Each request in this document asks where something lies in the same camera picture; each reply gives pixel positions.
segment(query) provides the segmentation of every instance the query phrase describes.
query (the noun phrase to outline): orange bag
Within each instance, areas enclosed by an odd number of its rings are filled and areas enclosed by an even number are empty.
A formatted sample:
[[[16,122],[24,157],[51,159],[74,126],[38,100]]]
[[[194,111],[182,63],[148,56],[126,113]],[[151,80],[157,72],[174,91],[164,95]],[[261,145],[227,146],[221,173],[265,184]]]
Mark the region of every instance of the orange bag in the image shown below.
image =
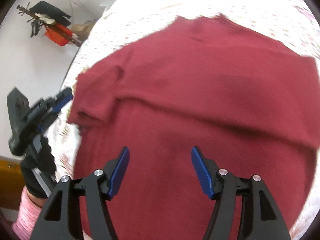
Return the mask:
[[[67,34],[68,36],[72,36],[72,31],[69,30],[67,27],[56,23],[54,26],[56,26],[59,30]],[[69,41],[68,39],[62,37],[60,34],[56,33],[54,30],[50,29],[49,27],[45,26],[47,29],[45,36],[47,36],[50,40],[53,42],[57,43],[59,46],[64,46],[66,45]]]

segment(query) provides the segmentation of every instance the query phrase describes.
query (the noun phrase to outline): wrist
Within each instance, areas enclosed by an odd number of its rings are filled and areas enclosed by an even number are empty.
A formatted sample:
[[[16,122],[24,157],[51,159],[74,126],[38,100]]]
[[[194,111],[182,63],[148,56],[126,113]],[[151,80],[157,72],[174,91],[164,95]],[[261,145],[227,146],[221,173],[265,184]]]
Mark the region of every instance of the wrist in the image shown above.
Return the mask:
[[[37,198],[33,196],[28,190],[27,190],[27,196],[33,204],[41,208],[44,206],[44,203],[47,200],[46,198]]]

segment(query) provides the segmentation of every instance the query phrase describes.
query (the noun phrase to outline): gloved hand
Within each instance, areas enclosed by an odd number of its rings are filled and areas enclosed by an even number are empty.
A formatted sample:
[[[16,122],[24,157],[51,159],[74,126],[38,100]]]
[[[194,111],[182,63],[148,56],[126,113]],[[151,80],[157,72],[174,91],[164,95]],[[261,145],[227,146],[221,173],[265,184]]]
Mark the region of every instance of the gloved hand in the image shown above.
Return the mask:
[[[46,193],[34,176],[32,169],[38,168],[41,172],[44,172],[49,176],[54,176],[57,167],[54,163],[54,157],[51,154],[51,147],[48,144],[48,139],[42,136],[40,142],[42,149],[39,152],[38,162],[30,156],[25,157],[20,163],[20,169],[28,191],[36,198],[47,198]]]

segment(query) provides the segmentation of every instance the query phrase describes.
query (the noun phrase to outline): silver bolt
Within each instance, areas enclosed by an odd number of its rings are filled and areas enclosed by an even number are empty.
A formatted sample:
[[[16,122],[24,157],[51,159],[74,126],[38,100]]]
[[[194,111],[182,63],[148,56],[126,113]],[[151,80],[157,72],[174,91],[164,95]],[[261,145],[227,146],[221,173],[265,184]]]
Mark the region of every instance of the silver bolt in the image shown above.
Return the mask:
[[[103,174],[103,170],[95,170],[95,171],[94,171],[94,174],[95,174],[96,176],[100,176],[100,175]]]
[[[63,176],[63,177],[61,178],[61,181],[62,181],[62,182],[67,182],[69,179],[70,179],[69,176]]]
[[[259,175],[254,175],[252,177],[255,181],[260,181],[261,180],[261,177]]]
[[[220,169],[219,174],[224,176],[228,174],[228,171],[226,169]]]

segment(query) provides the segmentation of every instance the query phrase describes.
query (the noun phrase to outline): bed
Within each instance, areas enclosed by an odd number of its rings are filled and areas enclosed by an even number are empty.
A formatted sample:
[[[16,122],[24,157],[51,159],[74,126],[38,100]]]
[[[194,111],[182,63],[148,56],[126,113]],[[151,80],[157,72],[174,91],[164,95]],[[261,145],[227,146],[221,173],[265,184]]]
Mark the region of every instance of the bed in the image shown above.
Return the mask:
[[[320,66],[320,28],[303,0],[117,0],[104,12],[79,49],[62,89],[76,90],[77,76],[122,46],[165,28],[177,15],[193,19],[223,13],[232,21],[281,41],[300,55],[312,56]],[[57,164],[56,179],[73,175],[81,136],[66,123],[69,103],[47,136]],[[290,229],[292,239],[306,232],[320,209],[320,154],[304,208]]]

